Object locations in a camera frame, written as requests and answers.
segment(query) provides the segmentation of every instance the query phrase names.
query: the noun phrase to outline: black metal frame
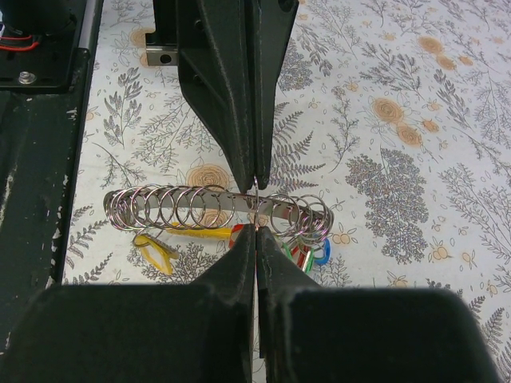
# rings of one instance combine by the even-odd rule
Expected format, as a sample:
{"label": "black metal frame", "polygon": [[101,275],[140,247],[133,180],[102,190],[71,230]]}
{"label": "black metal frame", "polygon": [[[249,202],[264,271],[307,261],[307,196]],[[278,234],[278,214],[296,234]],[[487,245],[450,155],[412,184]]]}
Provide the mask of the black metal frame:
{"label": "black metal frame", "polygon": [[184,98],[223,149],[238,188],[246,192],[256,178],[265,189],[275,87],[298,0],[153,4],[156,32],[146,35],[148,55],[158,47],[163,62],[176,50]]}
{"label": "black metal frame", "polygon": [[498,383],[456,295],[323,289],[253,225],[187,286],[50,288],[11,334],[0,380],[250,382],[255,269],[269,383]]}
{"label": "black metal frame", "polygon": [[[58,34],[41,34],[40,45],[29,52],[7,52],[0,50],[0,91],[11,90],[23,93],[65,93],[68,91],[73,76],[74,55],[78,49],[81,25],[86,7],[86,0],[62,0],[69,9],[69,24]],[[14,10],[20,14],[31,9],[27,18],[32,20],[35,15],[46,17],[51,14],[47,2],[39,0],[1,0],[0,6],[16,4]],[[20,73],[28,72],[35,76],[29,84],[20,82]]]}
{"label": "black metal frame", "polygon": [[[85,0],[73,1],[81,1],[85,9]],[[102,2],[96,6],[94,13],[101,15]],[[0,195],[6,206],[0,226],[4,340],[46,284],[60,281],[99,22],[99,17],[93,20],[93,49],[75,49],[65,92],[54,94],[54,89],[36,85],[34,93],[24,87],[0,89],[0,189],[10,183],[6,203],[7,196]],[[0,365],[7,346],[0,343]]]}

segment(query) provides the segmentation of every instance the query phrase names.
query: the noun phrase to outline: bolt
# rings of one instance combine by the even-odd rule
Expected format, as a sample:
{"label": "bolt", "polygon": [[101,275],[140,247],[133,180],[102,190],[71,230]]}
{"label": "bolt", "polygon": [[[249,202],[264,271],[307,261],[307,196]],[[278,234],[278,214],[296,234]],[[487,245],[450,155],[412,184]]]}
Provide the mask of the bolt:
{"label": "bolt", "polygon": [[23,71],[19,73],[18,82],[23,85],[30,85],[36,80],[36,76],[33,73]]}

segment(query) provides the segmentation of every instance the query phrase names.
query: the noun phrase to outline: orange flower print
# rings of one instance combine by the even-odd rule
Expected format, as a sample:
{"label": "orange flower print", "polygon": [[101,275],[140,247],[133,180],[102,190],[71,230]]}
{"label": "orange flower print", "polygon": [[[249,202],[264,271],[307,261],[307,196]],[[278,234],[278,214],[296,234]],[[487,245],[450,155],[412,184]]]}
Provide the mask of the orange flower print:
{"label": "orange flower print", "polygon": [[437,239],[433,237],[433,243],[430,243],[430,247],[432,249],[428,256],[428,260],[430,262],[443,261],[448,258],[453,258],[449,255],[449,252],[444,246],[444,241],[438,242]]}
{"label": "orange flower print", "polygon": [[95,116],[100,116],[101,114],[96,112],[96,110],[97,110],[97,106],[94,106],[93,108],[89,109],[87,111],[86,116],[85,116],[85,120],[86,121],[91,121]]}
{"label": "orange flower print", "polygon": [[381,34],[380,37],[383,40],[394,41],[396,39],[396,34],[388,34],[387,32],[383,31],[383,34]]}
{"label": "orange flower print", "polygon": [[332,235],[332,242],[338,245],[349,245],[350,243],[358,243],[358,240],[353,236],[353,233],[357,231],[357,228],[344,232],[343,224],[339,222],[339,233]]}
{"label": "orange flower print", "polygon": [[432,54],[440,54],[444,51],[444,47],[442,43],[436,38],[432,38],[431,36],[421,36],[418,38],[418,44],[423,48],[426,52]]}
{"label": "orange flower print", "polygon": [[398,131],[399,139],[405,144],[413,147],[419,147],[422,145],[422,136],[408,124],[404,122],[398,123],[396,127]]}
{"label": "orange flower print", "polygon": [[218,165],[205,164],[192,168],[186,175],[188,186],[229,186],[229,174]]}
{"label": "orange flower print", "polygon": [[406,287],[408,281],[405,279],[406,275],[401,275],[396,277],[394,273],[391,273],[387,270],[386,272],[389,276],[386,279],[389,281],[389,287]]}
{"label": "orange flower print", "polygon": [[486,291],[489,292],[489,297],[492,298],[494,295],[498,294],[497,287],[491,283],[488,279],[488,286],[486,287]]}
{"label": "orange flower print", "polygon": [[437,56],[437,63],[445,70],[455,70],[456,64],[454,61],[452,61],[447,56],[444,56],[443,54],[439,54]]}
{"label": "orange flower print", "polygon": [[137,48],[145,48],[145,34],[152,32],[154,32],[154,28],[139,28],[131,33],[129,39]]}
{"label": "orange flower print", "polygon": [[424,128],[426,128],[426,130],[428,132],[431,132],[431,133],[436,133],[436,132],[438,132],[440,130],[438,125],[436,123],[434,123],[432,120],[423,120],[422,121],[422,126]]}
{"label": "orange flower print", "polygon": [[458,57],[458,60],[461,61],[463,65],[472,66],[473,61],[470,60],[467,56],[460,56]]}
{"label": "orange flower print", "polygon": [[377,98],[374,100],[373,111],[377,118],[389,124],[401,122],[405,115],[398,104],[386,98]]}

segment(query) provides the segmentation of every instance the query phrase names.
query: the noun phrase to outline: fern print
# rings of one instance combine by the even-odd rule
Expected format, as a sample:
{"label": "fern print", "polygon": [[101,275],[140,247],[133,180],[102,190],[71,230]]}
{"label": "fern print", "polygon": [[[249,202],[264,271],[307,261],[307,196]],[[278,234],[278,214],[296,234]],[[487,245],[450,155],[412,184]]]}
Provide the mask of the fern print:
{"label": "fern print", "polygon": [[477,190],[473,173],[464,165],[440,173],[450,191],[451,206],[483,231],[482,245],[506,265],[511,262],[511,194],[493,186]]}
{"label": "fern print", "polygon": [[324,42],[330,50],[352,54],[357,58],[353,48],[360,44],[361,38],[350,24],[355,15],[353,9],[349,6],[333,5],[328,0],[308,0],[307,4],[312,14],[321,20],[321,26],[328,33]]}
{"label": "fern print", "polygon": [[[426,282],[428,284],[428,287],[430,289],[444,289],[444,290],[451,290],[450,283],[446,283],[445,285],[442,285],[441,282],[435,282],[429,278],[426,278]],[[463,289],[459,289],[457,291],[453,291],[459,298],[463,298]]]}
{"label": "fern print", "polygon": [[[279,118],[288,103],[275,107],[275,118]],[[293,142],[296,135],[298,119],[302,111],[293,112],[275,122],[273,128],[273,153],[271,155],[271,172],[269,184],[278,188],[278,193],[294,192],[301,188],[317,186],[306,180],[301,180],[312,172],[323,168],[325,164],[300,164],[311,147],[313,132],[305,139]]]}
{"label": "fern print", "polygon": [[217,147],[182,95],[167,99],[164,108],[165,114],[153,117],[139,132],[142,139],[133,158],[168,173],[177,165],[177,145],[197,152]]}
{"label": "fern print", "polygon": [[117,21],[110,28],[122,23],[140,25],[146,18],[151,18],[153,4],[151,2],[135,2],[133,0],[112,0],[112,10],[117,13]]}
{"label": "fern print", "polygon": [[324,265],[314,265],[313,279],[324,287],[347,287],[352,281],[346,269],[342,257],[330,258]]}
{"label": "fern print", "polygon": [[412,157],[398,150],[380,149],[381,163],[361,155],[348,161],[346,182],[369,199],[366,227],[377,237],[386,237],[382,253],[398,263],[422,261],[427,243],[416,223],[428,220],[419,175]]}
{"label": "fern print", "polygon": [[407,54],[392,53],[392,49],[379,45],[379,51],[374,44],[366,42],[362,48],[363,55],[378,60],[378,66],[369,69],[368,72],[361,72],[360,77],[370,80],[375,84],[388,86],[396,92],[415,92],[422,100],[424,97],[419,92],[421,78],[418,75],[420,68],[413,57]]}
{"label": "fern print", "polygon": [[469,310],[473,317],[476,318],[477,323],[481,321],[479,314],[481,313],[482,304],[485,302],[486,297],[480,296],[472,299],[469,303]]}
{"label": "fern print", "polygon": [[328,133],[328,137],[335,147],[335,155],[337,157],[337,162],[335,163],[334,168],[330,170],[330,173],[332,173],[341,164],[344,155],[347,152],[352,152],[353,148],[358,146],[360,142],[360,137],[353,134],[353,130],[358,127],[358,120],[348,119],[350,100],[346,100],[344,98],[344,89],[339,86],[335,86],[332,89],[332,93],[340,102],[339,105],[334,106],[334,110],[341,118],[339,119],[338,117],[335,117],[331,120],[332,124],[336,124],[339,127],[339,134],[334,135],[332,133]]}
{"label": "fern print", "polygon": [[326,59],[329,51],[327,46],[310,26],[296,24],[295,28],[299,31],[297,41],[300,43],[302,49],[305,49],[309,53],[311,62],[319,67],[319,71],[324,77],[330,76],[334,66]]}
{"label": "fern print", "polygon": [[497,282],[497,287],[504,287],[503,293],[511,293],[511,270],[498,265],[495,271],[500,273],[493,275],[493,280]]}
{"label": "fern print", "polygon": [[280,77],[277,81],[280,90],[282,92],[300,90],[312,84],[310,67],[311,63],[303,60],[303,55],[298,52],[295,40],[290,38],[280,70]]}
{"label": "fern print", "polygon": [[444,31],[441,21],[431,19],[430,13],[424,7],[428,0],[395,0],[403,5],[401,11],[389,14],[390,20],[405,34],[438,34]]}
{"label": "fern print", "polygon": [[460,132],[472,144],[476,151],[476,157],[480,160],[487,156],[493,164],[493,173],[500,175],[504,174],[508,180],[508,185],[511,187],[511,164],[502,160],[501,152],[492,145],[477,140],[472,133],[467,131],[475,131],[475,128],[468,121],[470,110],[466,106],[465,99],[461,97],[454,83],[447,80],[447,76],[437,69],[434,74],[434,80],[442,85],[443,89],[437,91],[437,95],[448,105],[447,112],[453,118],[460,128],[453,126],[452,128]]}
{"label": "fern print", "polygon": [[138,249],[135,246],[131,247],[126,259],[135,267],[142,267],[145,264],[147,264],[147,262],[144,259],[144,256],[138,251]]}
{"label": "fern print", "polygon": [[502,336],[503,313],[504,313],[503,307],[495,310],[492,316],[488,319],[488,321],[485,322],[485,324],[481,328],[486,345],[488,346],[493,355],[498,355],[499,344],[502,343],[499,337]]}
{"label": "fern print", "polygon": [[458,29],[450,20],[446,21],[446,27],[450,32],[450,35],[454,37],[453,42],[463,49],[463,53],[466,56],[470,57],[472,60],[481,62],[487,68],[492,69],[488,64],[483,51],[479,50],[479,52],[476,52],[470,37],[465,36],[462,32],[458,32]]}
{"label": "fern print", "polygon": [[388,6],[388,2],[385,0],[370,0],[369,2],[363,2],[362,5],[367,9],[372,10],[382,19],[382,24],[380,25],[380,27],[382,27],[385,22],[385,11]]}
{"label": "fern print", "polygon": [[482,138],[511,149],[511,100],[505,83],[492,80],[489,71],[487,85],[476,93],[481,102],[475,109],[475,120],[480,123]]}
{"label": "fern print", "polygon": [[84,206],[84,207],[79,207],[78,209],[75,209],[73,211],[73,216],[71,218],[71,226],[74,226],[77,221],[83,216],[85,215],[86,212],[91,212],[93,208],[93,205],[87,205],[87,206]]}
{"label": "fern print", "polygon": [[83,259],[84,254],[81,249],[89,249],[89,242],[94,241],[93,235],[97,234],[97,231],[107,223],[109,223],[107,219],[96,221],[94,224],[84,227],[81,231],[77,231],[76,234],[69,236],[67,254],[65,257],[65,262],[69,267],[72,269],[74,268],[74,262],[69,255],[74,254],[78,258]]}
{"label": "fern print", "polygon": [[204,273],[218,259],[218,255],[206,253],[204,246],[195,243],[189,243],[184,251],[181,251],[179,246],[175,250],[179,253],[179,259],[173,263],[174,272],[171,275],[158,271],[148,263],[142,267],[142,274],[158,283],[187,284]]}
{"label": "fern print", "polygon": [[118,176],[121,176],[121,186],[123,188],[130,188],[133,185],[138,185],[140,182],[147,179],[145,174],[141,171],[141,168],[135,168],[136,165],[133,162],[128,160],[124,163],[121,163],[111,152],[99,144],[94,144],[103,149],[103,151],[106,153],[105,165],[107,174],[103,178],[104,182],[101,185],[101,188],[104,189],[112,185]]}
{"label": "fern print", "polygon": [[488,31],[490,31],[488,23],[489,17],[488,8],[480,3],[477,3],[476,0],[460,0],[460,1],[468,6],[468,8],[466,8],[466,11],[481,19],[486,24],[486,26],[488,26]]}
{"label": "fern print", "polygon": [[121,74],[117,79],[117,84],[122,89],[121,94],[116,91],[108,99],[105,98],[105,106],[110,116],[103,120],[104,134],[112,146],[121,144],[124,147],[125,130],[135,129],[142,120],[142,104],[137,101],[142,91],[139,77],[138,68],[128,69],[127,73]]}
{"label": "fern print", "polygon": [[511,337],[497,359],[497,367],[502,383],[511,383]]}
{"label": "fern print", "polygon": [[103,273],[106,266],[109,264],[110,259],[112,258],[113,253],[110,253],[99,265],[94,267],[90,272],[85,272],[83,275],[78,275],[78,277],[73,277],[73,280],[70,282],[67,278],[64,278],[62,282],[63,285],[89,285],[91,282],[99,281],[99,276]]}
{"label": "fern print", "polygon": [[460,7],[457,1],[455,0],[439,0],[439,2],[447,8],[447,12],[453,17],[459,20],[460,22],[464,22],[464,10]]}

